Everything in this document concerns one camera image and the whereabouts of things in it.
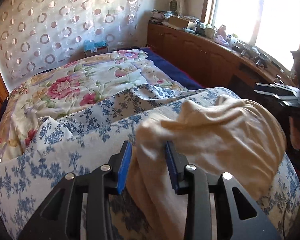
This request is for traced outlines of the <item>person's right hand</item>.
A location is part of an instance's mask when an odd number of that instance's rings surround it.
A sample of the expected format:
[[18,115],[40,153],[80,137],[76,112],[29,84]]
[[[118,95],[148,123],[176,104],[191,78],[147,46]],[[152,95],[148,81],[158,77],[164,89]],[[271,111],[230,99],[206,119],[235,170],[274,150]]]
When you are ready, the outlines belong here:
[[290,141],[295,150],[300,150],[300,119],[289,117]]

